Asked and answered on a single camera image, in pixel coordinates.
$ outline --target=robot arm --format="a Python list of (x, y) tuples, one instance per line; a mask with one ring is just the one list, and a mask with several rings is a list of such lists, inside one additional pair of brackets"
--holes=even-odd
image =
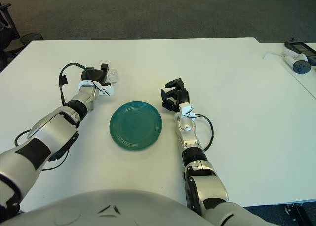
[(184, 181), (187, 207), (215, 226), (272, 226), (251, 214), (241, 206), (229, 203), (224, 184), (217, 176), (212, 164), (207, 161), (203, 147), (196, 136), (195, 114), (190, 105), (189, 93), (182, 80), (169, 82), (161, 90), (162, 106), (176, 112), (178, 146), (184, 164)]
[(25, 143), (0, 155), (2, 220), (19, 212), (20, 202), (35, 183), (45, 163), (60, 159), (75, 142), (77, 128), (88, 112), (93, 110), (93, 102), (98, 95), (113, 94), (113, 87), (101, 85), (105, 83), (106, 72), (93, 70), (90, 77), (94, 82), (82, 81), (78, 94), (37, 122)]

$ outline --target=green plate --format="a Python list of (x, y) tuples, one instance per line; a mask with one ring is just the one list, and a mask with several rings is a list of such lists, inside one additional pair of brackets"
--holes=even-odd
[(159, 137), (162, 120), (159, 112), (150, 104), (133, 101), (120, 106), (110, 121), (113, 140), (128, 150), (142, 150)]

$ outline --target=white table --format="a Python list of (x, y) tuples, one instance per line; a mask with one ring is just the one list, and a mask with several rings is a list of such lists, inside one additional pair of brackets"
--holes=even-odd
[[(160, 89), (179, 77), (194, 111), (213, 122), (215, 138), (206, 155), (231, 202), (316, 199), (316, 100), (278, 61), (262, 60), (254, 38), (32, 42), (0, 74), (0, 152), (61, 104), (58, 75), (69, 62), (96, 68), (109, 63), (120, 81), (115, 95), (95, 102), (66, 162), (41, 173), (23, 210), (112, 188), (151, 191), (185, 204), (173, 112), (162, 107), (160, 97)], [(71, 67), (66, 74), (70, 99), (81, 70)], [(163, 121), (159, 139), (140, 152), (121, 149), (109, 133), (114, 111), (134, 100), (152, 104)], [(203, 120), (197, 120), (197, 134), (206, 145), (209, 129)]]

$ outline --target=black cable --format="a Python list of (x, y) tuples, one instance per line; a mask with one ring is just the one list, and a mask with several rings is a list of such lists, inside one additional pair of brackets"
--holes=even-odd
[(90, 76), (89, 71), (88, 71), (89, 69), (87, 69), (84, 65), (81, 65), (81, 64), (79, 64), (79, 63), (77, 63), (77, 62), (68, 63), (67, 65), (65, 65), (65, 66), (63, 67), (63, 69), (61, 69), (60, 74), (59, 74), (59, 77), (58, 77), (58, 81), (59, 81), (59, 82), (58, 82), (58, 86), (59, 86), (59, 89), (60, 89), (60, 98), (61, 98), (61, 102), (62, 102), (63, 105), (65, 105), (66, 102), (65, 102), (65, 97), (64, 97), (64, 93), (63, 93), (63, 88), (62, 88), (63, 84), (62, 84), (62, 82), (61, 82), (61, 79), (62, 79), (64, 70), (65, 70), (67, 67), (69, 67), (69, 66), (77, 66), (77, 67), (80, 67), (80, 68), (84, 69), (84, 70), (87, 72), (87, 75), (88, 75), (89, 80), (91, 80), (91, 82), (94, 84), (95, 88), (98, 89), (98, 90), (100, 90), (101, 92), (103, 92), (103, 90), (102, 90), (102, 89), (99, 89), (99, 88), (96, 86), (96, 84), (94, 83), (94, 81), (91, 79), (91, 76)]
[(18, 144), (18, 139), (19, 139), (22, 135), (24, 135), (25, 133), (28, 133), (29, 131), (30, 131), (30, 130), (23, 131), (23, 132), (20, 133), (17, 137), (15, 137), (15, 140), (14, 140), (15, 146), (19, 146), (19, 144)]
[(55, 168), (58, 168), (60, 165), (62, 165), (65, 162), (66, 158), (68, 157), (68, 154), (69, 154), (69, 149), (67, 150), (66, 157), (64, 158), (64, 160), (60, 164), (58, 164), (56, 167), (53, 167), (53, 168), (42, 169), (42, 171), (53, 170)]
[(198, 118), (198, 117), (204, 117), (207, 120), (209, 126), (211, 127), (211, 131), (212, 131), (211, 139), (210, 139), (209, 143), (207, 144), (207, 146), (203, 149), (204, 152), (205, 152), (205, 151), (208, 150), (208, 148), (211, 146), (211, 144), (213, 142), (213, 139), (214, 139), (214, 128), (213, 128), (212, 122), (206, 116), (204, 116), (202, 114), (195, 114), (195, 116), (189, 116), (189, 118)]
[[(14, 140), (15, 146), (19, 146), (19, 144), (18, 144), (18, 139), (19, 139), (22, 135), (24, 135), (25, 133), (28, 133), (29, 131), (30, 131), (30, 130), (23, 131), (22, 133), (20, 133), (20, 134), (15, 138), (15, 140)], [(62, 165), (62, 164), (65, 162), (66, 158), (68, 157), (68, 153), (69, 153), (69, 149), (67, 150), (66, 157), (64, 158), (64, 160), (63, 160), (59, 165), (57, 165), (56, 167), (53, 167), (53, 168), (42, 169), (42, 171), (47, 171), (47, 170), (52, 170), (52, 169), (58, 168), (60, 165)]]

